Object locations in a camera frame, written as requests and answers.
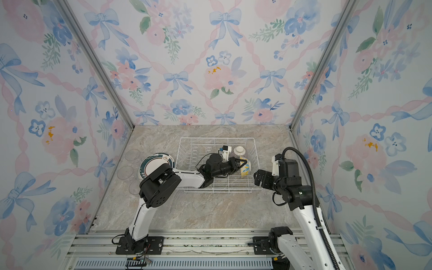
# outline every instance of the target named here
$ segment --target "white dish rack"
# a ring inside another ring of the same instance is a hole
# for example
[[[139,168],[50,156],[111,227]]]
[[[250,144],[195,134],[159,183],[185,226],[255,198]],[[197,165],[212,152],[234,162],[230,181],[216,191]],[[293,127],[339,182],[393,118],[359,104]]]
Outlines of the white dish rack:
[[[226,178],[215,177],[214,182],[206,188],[181,187],[185,192],[247,192],[262,189],[255,186],[254,172],[260,168],[258,162],[257,147],[254,138],[190,138],[180,139],[175,167],[179,170],[194,171],[209,158],[205,156],[217,153],[222,146],[231,146],[234,150],[237,146],[246,149],[245,158],[249,160],[249,175],[241,176],[240,170]]]

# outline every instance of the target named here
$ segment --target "mounting plate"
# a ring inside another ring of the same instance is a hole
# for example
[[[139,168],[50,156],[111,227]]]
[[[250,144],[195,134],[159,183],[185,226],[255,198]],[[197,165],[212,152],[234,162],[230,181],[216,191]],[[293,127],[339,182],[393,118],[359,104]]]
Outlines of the mounting plate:
[[[254,236],[252,237],[253,242],[258,242],[268,239],[266,236]],[[261,244],[254,246],[255,255],[275,255],[270,249],[270,241],[262,242]]]
[[[160,255],[162,253],[163,248],[163,236],[148,236],[146,241],[141,241],[140,243],[136,243],[137,247],[132,250],[127,246],[126,237],[121,237],[118,241],[118,246],[115,251],[117,255],[133,255],[137,254],[136,250],[144,250],[144,248],[150,244],[149,250],[147,250],[147,255]]]

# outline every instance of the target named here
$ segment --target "wall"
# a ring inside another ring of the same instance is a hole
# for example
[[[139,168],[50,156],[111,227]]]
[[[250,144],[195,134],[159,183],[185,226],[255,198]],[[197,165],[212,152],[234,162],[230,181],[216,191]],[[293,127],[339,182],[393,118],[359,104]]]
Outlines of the wall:
[[[361,0],[296,130],[357,270],[432,269],[431,12]]]
[[[69,4],[136,124],[287,124],[345,0]]]
[[[0,269],[57,269],[130,131],[51,1],[0,14]]]

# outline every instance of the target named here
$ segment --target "ceramic plate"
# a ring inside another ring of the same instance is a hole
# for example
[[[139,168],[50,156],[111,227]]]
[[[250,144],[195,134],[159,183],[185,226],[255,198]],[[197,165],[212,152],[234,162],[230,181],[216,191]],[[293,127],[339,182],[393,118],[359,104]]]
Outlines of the ceramic plate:
[[[146,157],[138,170],[138,179],[146,178],[164,163],[168,163],[171,168],[175,167],[174,159],[167,153],[156,153]]]

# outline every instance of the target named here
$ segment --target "wire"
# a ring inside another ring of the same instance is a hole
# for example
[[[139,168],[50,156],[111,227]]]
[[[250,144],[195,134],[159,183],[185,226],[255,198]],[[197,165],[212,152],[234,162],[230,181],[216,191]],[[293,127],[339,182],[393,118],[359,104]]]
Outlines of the wire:
[[[147,250],[149,250],[149,248],[150,248],[150,245],[151,244],[149,244],[149,246],[146,248],[146,252],[144,253],[144,263],[146,262],[146,254],[147,254]]]
[[[199,163],[201,162],[201,160],[203,160],[203,158],[205,158],[206,156],[211,155],[211,154],[216,154],[216,153],[208,153],[207,155],[203,156],[203,157],[200,159],[200,161],[198,161],[198,163],[195,165],[195,168],[198,170],[197,165],[199,165]]]
[[[114,237],[111,239],[111,243],[112,243],[113,245],[118,245],[118,244],[120,243],[120,241],[119,241],[118,243],[114,243],[114,238],[119,237],[119,236],[124,236],[124,233],[121,234],[121,235],[116,235],[116,236],[114,236]]]
[[[314,176],[312,175],[311,167],[309,166],[309,163],[306,160],[305,156],[300,151],[298,151],[296,148],[294,148],[294,147],[286,147],[283,150],[283,152],[282,152],[282,158],[283,159],[285,159],[285,153],[288,150],[294,151],[302,159],[303,163],[306,166],[306,170],[308,171],[309,181],[311,182],[311,189],[312,189],[312,210],[314,212],[314,218],[315,218],[315,221],[317,223],[317,227],[320,228],[322,226],[321,226],[321,221],[320,221],[320,217],[318,215],[318,210],[317,210],[317,195],[316,195],[316,189],[315,189],[315,180],[314,180]],[[331,250],[330,244],[329,244],[329,242],[327,240],[327,236],[324,233],[324,229],[321,228],[321,229],[318,229],[318,230],[319,230],[319,232],[321,234],[321,238],[323,239],[323,242],[324,242],[324,245],[325,245],[325,247],[327,249],[327,252],[328,252],[328,254],[329,254],[330,258],[331,258],[331,261],[333,263],[334,269],[340,270],[339,265],[337,263],[337,260],[336,260],[334,254],[333,254],[333,250]]]
[[[271,198],[271,199],[273,200],[273,203],[274,203],[275,205],[277,205],[277,206],[282,206],[282,205],[285,205],[285,204],[287,204],[287,202],[284,202],[284,203],[279,203],[279,204],[278,204],[278,203],[276,203],[276,202],[274,201],[274,195],[276,195],[276,194],[277,194],[277,192],[274,192],[274,193],[273,193],[273,196],[272,196],[272,198]]]

